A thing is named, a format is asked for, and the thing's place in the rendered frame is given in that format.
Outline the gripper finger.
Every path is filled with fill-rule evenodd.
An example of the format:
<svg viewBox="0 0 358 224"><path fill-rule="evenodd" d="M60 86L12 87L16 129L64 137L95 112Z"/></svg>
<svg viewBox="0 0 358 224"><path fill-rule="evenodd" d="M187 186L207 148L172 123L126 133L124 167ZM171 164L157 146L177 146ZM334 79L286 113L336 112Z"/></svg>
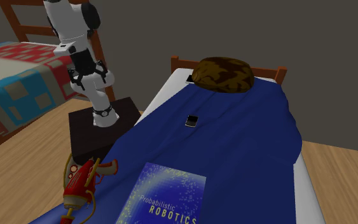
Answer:
<svg viewBox="0 0 358 224"><path fill-rule="evenodd" d="M106 83L106 76L108 73L108 70L106 66L104 65L102 60L98 60L95 64L95 73L99 74L102 78L102 81Z"/></svg>
<svg viewBox="0 0 358 224"><path fill-rule="evenodd" d="M81 87L83 91L85 91L85 88L82 84L82 78L83 78L83 75L82 74L78 74L78 75L74 75L76 70L75 68L68 68L67 69L67 72L68 72L68 75L70 77L70 81L72 84L76 84L77 86Z"/></svg>

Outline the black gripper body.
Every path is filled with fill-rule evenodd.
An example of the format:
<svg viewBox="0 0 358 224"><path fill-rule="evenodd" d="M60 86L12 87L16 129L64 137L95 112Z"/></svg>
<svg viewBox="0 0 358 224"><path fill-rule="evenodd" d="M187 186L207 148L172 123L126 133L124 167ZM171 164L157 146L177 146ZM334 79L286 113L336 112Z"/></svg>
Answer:
<svg viewBox="0 0 358 224"><path fill-rule="evenodd" d="M79 74L86 76L95 72L96 63L88 48L83 51L77 51L76 48L68 48L68 50L75 70Z"/></svg>

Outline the wooden bed with patchwork quilt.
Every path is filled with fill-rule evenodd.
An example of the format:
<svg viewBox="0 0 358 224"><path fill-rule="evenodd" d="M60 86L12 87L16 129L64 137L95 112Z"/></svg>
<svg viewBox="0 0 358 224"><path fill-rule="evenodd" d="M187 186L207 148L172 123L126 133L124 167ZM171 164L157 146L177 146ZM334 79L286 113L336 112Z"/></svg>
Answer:
<svg viewBox="0 0 358 224"><path fill-rule="evenodd" d="M0 6L18 38L0 44L1 144L72 97L86 96L71 88L71 58L53 53L60 40L43 0L0 0ZM104 63L97 30L88 41L95 58ZM111 87L102 89L109 101L114 98Z"/></svg>

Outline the dark robot stand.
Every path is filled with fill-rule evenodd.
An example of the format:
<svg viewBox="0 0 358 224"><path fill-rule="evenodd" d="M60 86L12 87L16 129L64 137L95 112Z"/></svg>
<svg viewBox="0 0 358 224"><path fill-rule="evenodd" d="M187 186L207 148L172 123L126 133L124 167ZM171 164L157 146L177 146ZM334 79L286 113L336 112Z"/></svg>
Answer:
<svg viewBox="0 0 358 224"><path fill-rule="evenodd" d="M128 132L141 117L129 97L113 101L111 105L119 119L110 127L97 127L93 124L92 107L69 113L71 152L77 164L83 165L91 158L104 160L116 140Z"/></svg>

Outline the red toy ray gun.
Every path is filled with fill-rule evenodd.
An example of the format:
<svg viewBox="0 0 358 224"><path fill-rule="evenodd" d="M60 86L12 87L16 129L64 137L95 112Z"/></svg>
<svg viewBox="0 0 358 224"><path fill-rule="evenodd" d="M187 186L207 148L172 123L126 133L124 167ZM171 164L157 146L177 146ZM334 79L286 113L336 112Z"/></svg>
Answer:
<svg viewBox="0 0 358 224"><path fill-rule="evenodd" d="M101 159L90 158L83 165L74 161L72 154L65 163L63 175L63 199L67 214L62 215L60 224L72 224L75 217L73 211L81 209L84 205L93 205L91 214L80 224L85 224L95 213L95 186L100 184L104 176L116 175L118 172L117 159L101 164Z"/></svg>

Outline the brown patterned pillow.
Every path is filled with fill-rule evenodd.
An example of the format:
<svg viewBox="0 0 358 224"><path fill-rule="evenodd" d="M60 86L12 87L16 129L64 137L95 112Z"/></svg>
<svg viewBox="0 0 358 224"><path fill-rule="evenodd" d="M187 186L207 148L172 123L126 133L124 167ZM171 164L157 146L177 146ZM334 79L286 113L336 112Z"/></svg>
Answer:
<svg viewBox="0 0 358 224"><path fill-rule="evenodd" d="M255 79L248 63L229 57L202 59L191 77L198 87L221 93L247 92Z"/></svg>

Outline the blue book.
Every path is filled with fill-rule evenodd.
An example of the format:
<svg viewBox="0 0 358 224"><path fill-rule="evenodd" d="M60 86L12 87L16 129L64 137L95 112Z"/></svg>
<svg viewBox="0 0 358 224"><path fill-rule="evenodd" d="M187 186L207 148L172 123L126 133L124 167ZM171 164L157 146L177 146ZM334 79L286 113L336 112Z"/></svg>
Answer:
<svg viewBox="0 0 358 224"><path fill-rule="evenodd" d="M206 177L146 163L116 224L199 224Z"/></svg>

